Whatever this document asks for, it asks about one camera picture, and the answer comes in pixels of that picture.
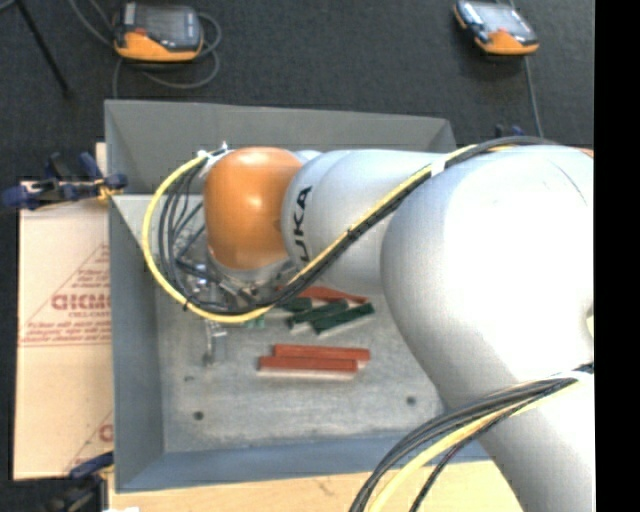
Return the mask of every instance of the green object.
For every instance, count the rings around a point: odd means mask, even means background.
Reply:
[[[305,322],[312,322],[314,320],[319,320],[322,318],[326,318],[342,311],[345,311],[349,307],[349,304],[346,300],[340,299],[336,302],[330,302],[329,304],[325,304],[324,306],[319,306],[317,308],[310,309],[309,311],[303,311],[301,313],[296,313],[287,318],[287,325],[289,329],[293,329],[295,326],[303,324]]]
[[[282,305],[282,309],[285,309],[290,313],[302,313],[304,311],[309,311],[312,308],[313,305],[311,304],[311,299],[309,297],[296,297]]]
[[[354,306],[352,308],[349,308],[346,311],[342,311],[341,313],[313,320],[311,322],[311,325],[316,334],[321,334],[330,329],[335,329],[336,327],[343,326],[344,324],[347,324],[349,322],[360,320],[361,318],[364,318],[367,315],[371,315],[374,312],[375,311],[371,303],[367,302],[365,304],[362,304],[361,306]]]

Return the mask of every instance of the blue clamp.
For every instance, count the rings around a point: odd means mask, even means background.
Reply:
[[[88,153],[78,157],[84,176],[74,176],[60,153],[53,153],[45,166],[44,179],[10,187],[2,192],[2,203],[10,208],[36,210],[81,199],[106,200],[122,192],[128,184],[124,174],[104,176],[95,159]]]

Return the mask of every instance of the black floor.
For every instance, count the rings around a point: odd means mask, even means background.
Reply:
[[[108,37],[97,11],[76,0]],[[80,22],[70,1],[23,0],[72,90],[66,98],[15,4],[0,0],[0,189],[40,176],[47,157],[74,159],[104,136],[102,103],[114,97],[113,51]],[[119,2],[96,0],[109,14]],[[484,58],[457,29],[453,0],[184,0],[212,16],[223,38],[219,72],[199,89],[156,84],[127,66],[122,98],[402,113],[448,119],[460,145],[516,124],[536,135],[523,61]],[[594,144],[595,2],[516,0],[541,46],[529,77],[542,134]],[[209,37],[213,30],[208,28]],[[192,82],[213,58],[165,80]],[[0,214],[0,510],[29,510],[64,482],[10,482],[15,381],[16,214]]]

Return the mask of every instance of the cardboard sheet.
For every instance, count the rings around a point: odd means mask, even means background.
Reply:
[[[107,206],[20,215],[14,478],[113,448]]]

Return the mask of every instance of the gray box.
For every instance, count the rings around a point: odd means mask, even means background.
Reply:
[[[366,323],[318,338],[292,334],[282,312],[228,329],[225,360],[205,367],[204,321],[154,282],[139,247],[150,194],[200,150],[385,147],[448,152],[450,125],[412,116],[229,105],[107,101],[108,172],[130,178],[110,209],[119,492],[372,470],[404,434],[444,411],[382,297]],[[274,343],[366,347],[351,381],[267,378]],[[460,459],[486,457],[477,444]]]

